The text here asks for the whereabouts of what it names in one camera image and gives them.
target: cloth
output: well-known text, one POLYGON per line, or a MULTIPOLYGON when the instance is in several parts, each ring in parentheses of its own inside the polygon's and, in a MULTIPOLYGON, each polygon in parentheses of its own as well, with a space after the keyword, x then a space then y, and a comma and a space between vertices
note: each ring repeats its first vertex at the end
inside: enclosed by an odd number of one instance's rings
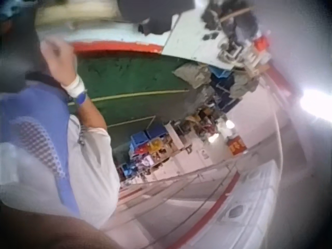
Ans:
POLYGON ((246 75, 235 75, 235 84, 230 88, 230 97, 239 99, 247 92, 254 92, 259 85, 258 78, 248 79, 246 75))
POLYGON ((57 91, 38 85, 0 101, 0 200, 11 208, 23 211, 76 216, 99 228, 115 210, 120 187, 110 137, 103 129, 88 129, 80 137, 81 125, 75 116, 69 115, 66 104, 62 106, 64 99, 57 95, 57 91), (23 113, 20 113, 21 105, 26 105, 23 113), (60 161, 60 168, 48 167, 51 160, 41 160, 37 155, 36 151, 47 147, 43 143, 32 148, 29 145, 33 143, 22 143, 25 137, 20 136, 12 123, 13 120, 20 121, 21 117, 25 117, 23 121, 34 118, 36 122, 28 126, 28 134, 33 131, 47 135, 40 136, 40 140, 54 145, 50 149, 56 154, 51 155, 60 161), (84 145, 79 143, 80 139, 84 140, 84 145))
POLYGON ((193 64, 186 63, 175 71, 173 74, 184 81, 188 82, 194 89, 200 87, 203 84, 210 82, 211 72, 205 64, 193 64))

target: sleeve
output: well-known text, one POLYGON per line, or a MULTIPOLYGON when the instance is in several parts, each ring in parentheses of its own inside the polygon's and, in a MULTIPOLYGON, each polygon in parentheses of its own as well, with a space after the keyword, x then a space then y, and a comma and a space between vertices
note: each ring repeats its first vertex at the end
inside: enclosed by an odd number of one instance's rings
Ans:
POLYGON ((108 133, 102 128, 88 128, 83 141, 81 146, 75 139, 70 151, 71 184, 81 217, 99 228, 116 208, 120 180, 108 133))

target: red trim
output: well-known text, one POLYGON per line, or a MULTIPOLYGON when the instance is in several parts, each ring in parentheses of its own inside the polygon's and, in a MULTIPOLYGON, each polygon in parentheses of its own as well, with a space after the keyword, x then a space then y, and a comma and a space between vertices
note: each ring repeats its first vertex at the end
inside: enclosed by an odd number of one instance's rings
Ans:
POLYGON ((192 239, 217 213, 222 204, 226 201, 228 194, 232 192, 235 184, 238 182, 240 178, 240 174, 237 172, 231 182, 228 184, 224 193, 219 197, 219 199, 215 202, 212 208, 178 241, 176 241, 173 245, 168 247, 168 249, 179 249, 181 246, 185 245, 190 239, 192 239))
POLYGON ((274 81, 277 87, 280 89, 285 97, 297 96, 297 90, 285 79, 285 77, 270 64, 270 68, 266 71, 266 74, 274 81))
POLYGON ((132 195, 134 195, 134 194, 136 194, 136 193, 138 193, 138 192, 140 192, 140 191, 142 191, 143 190, 143 188, 139 188, 139 189, 137 189, 137 190, 135 190, 135 191, 132 191, 131 193, 128 193, 128 194, 126 194, 126 195, 124 195, 124 196, 121 196, 120 198, 119 198, 119 201, 120 200, 123 200, 124 198, 127 198, 127 197, 129 197, 129 196, 132 196, 132 195))
POLYGON ((124 43, 120 41, 93 41, 90 43, 75 42, 73 43, 75 52, 96 52, 96 51, 136 51, 161 53, 162 46, 144 43, 124 43))

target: green wall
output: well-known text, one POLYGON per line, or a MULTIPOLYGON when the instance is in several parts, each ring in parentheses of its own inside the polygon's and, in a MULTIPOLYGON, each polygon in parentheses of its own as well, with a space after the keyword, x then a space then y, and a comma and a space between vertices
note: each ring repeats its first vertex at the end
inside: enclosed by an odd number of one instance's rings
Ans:
MULTIPOLYGON (((111 95, 184 90, 189 85, 172 74, 172 71, 188 62, 184 59, 146 53, 117 53, 85 55, 78 58, 78 73, 92 99, 111 95)), ((133 119, 167 113, 162 118, 172 119, 174 106, 181 105, 188 93, 134 96, 95 102, 106 123, 113 125, 133 119)), ((129 141, 130 135, 144 130, 150 120, 138 121, 109 128, 112 146, 129 141)))

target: sign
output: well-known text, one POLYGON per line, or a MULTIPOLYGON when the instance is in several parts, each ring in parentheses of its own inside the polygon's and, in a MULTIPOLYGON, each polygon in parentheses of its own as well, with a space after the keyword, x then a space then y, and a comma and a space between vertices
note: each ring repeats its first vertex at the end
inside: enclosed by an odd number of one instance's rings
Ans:
POLYGON ((227 145, 232 152, 233 156, 240 154, 247 150, 247 147, 245 146, 243 140, 240 136, 236 136, 233 139, 230 139, 227 141, 227 145))

